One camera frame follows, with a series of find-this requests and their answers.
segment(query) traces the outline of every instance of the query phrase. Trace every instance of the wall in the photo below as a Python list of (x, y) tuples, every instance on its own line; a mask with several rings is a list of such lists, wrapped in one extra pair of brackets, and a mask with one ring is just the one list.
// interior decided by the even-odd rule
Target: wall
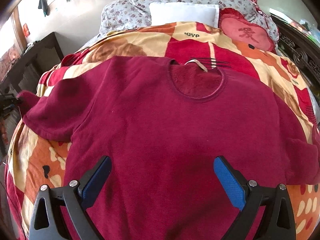
[[(56, 0), (51, 5), (51, 14), (44, 17), (38, 9), (39, 0), (23, 0), (19, 4), (20, 21), (28, 24), (28, 42), (39, 40), (47, 34), (57, 32), (57, 39), (64, 55), (82, 47), (99, 32), (103, 7), (113, 0)], [(315, 23), (314, 18), (301, 0), (258, 0), (265, 12), (269, 8), (285, 13), (299, 21), (305, 18)]]

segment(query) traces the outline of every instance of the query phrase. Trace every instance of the bed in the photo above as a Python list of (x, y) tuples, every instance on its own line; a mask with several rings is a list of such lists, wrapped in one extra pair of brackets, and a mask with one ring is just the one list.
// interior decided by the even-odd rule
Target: bed
[[(195, 22), (176, 22), (162, 26), (150, 26), (148, 5), (152, 1), (185, 1), (219, 4), (220, 8), (232, 7), (240, 11), (249, 22), (262, 26), (276, 44), (278, 30), (274, 22), (260, 14), (250, 0), (118, 0), (105, 6), (101, 16), (99, 34), (79, 51), (66, 56), (62, 62), (44, 73), (37, 87), (38, 96), (48, 96), (61, 79), (74, 78), (115, 55), (174, 57), (184, 64), (187, 59), (179, 53), (181, 44), (190, 41), (184, 33), (198, 33), (188, 46), (194, 57), (199, 46), (207, 51), (207, 57), (215, 57), (214, 47), (251, 62), (248, 70), (233, 68), (251, 75), (258, 73), (261, 82), (269, 86), (296, 114), (306, 138), (312, 143), (312, 131), (316, 119), (311, 100), (297, 67), (288, 59), (251, 49), (248, 44), (234, 41), (220, 29)], [(14, 131), (6, 166), (6, 187), (11, 210), (22, 230), (28, 236), (30, 217), (36, 194), (43, 184), (50, 187), (63, 185), (69, 143), (45, 140), (19, 122)], [(298, 240), (306, 240), (318, 223), (320, 197), (318, 185), (287, 185), (295, 215)]]

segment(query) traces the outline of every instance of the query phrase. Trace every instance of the metal screw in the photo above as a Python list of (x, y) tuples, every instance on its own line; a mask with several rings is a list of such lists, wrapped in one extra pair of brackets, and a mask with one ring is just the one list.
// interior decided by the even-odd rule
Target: metal screw
[(76, 186), (77, 184), (78, 184), (78, 181), (72, 180), (72, 181), (70, 181), (69, 186), (70, 186), (70, 187), (74, 187), (74, 186)]
[(285, 186), (285, 184), (279, 184), (279, 188), (282, 189), (282, 190), (285, 190), (286, 186)]
[(45, 191), (47, 188), (48, 188), (47, 185), (42, 185), (41, 188), (40, 188), (40, 190), (41, 190), (41, 191)]
[(255, 186), (257, 186), (258, 184), (257, 184), (257, 182), (256, 182), (255, 180), (251, 179), (251, 180), (249, 180), (249, 185), (250, 185), (251, 187), (255, 187)]

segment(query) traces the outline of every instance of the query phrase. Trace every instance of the patterned comforter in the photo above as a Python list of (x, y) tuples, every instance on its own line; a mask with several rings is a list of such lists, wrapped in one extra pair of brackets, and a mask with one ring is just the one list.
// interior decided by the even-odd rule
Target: patterned comforter
[[(43, 74), (37, 95), (48, 96), (61, 79), (74, 78), (114, 55), (172, 57), (180, 64), (190, 57), (219, 59), (221, 52), (232, 51), (231, 67), (247, 74), (256, 73), (295, 113), (308, 143), (318, 136), (315, 116), (306, 84), (297, 67), (288, 59), (263, 52), (225, 36), (220, 29), (188, 22), (111, 33), (88, 49), (66, 56), (63, 61)], [(240, 68), (234, 59), (247, 62)], [(23, 124), (18, 124), (9, 148), (6, 186), (17, 223), (28, 235), (30, 218), (41, 185), (63, 185), (69, 143), (45, 140)], [(298, 240), (307, 239), (318, 222), (320, 197), (318, 185), (288, 186), (295, 215)]]

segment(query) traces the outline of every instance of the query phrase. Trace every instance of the red sweatshirt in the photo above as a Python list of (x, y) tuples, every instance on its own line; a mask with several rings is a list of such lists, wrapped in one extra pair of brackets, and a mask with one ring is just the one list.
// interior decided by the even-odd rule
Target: red sweatshirt
[(213, 172), (218, 155), (262, 186), (320, 182), (319, 144), (306, 142), (292, 110), (228, 68), (205, 73), (169, 58), (115, 56), (58, 82), (49, 97), (21, 97), (35, 133), (71, 140), (65, 185), (111, 157), (87, 209), (105, 239), (221, 239), (239, 210)]

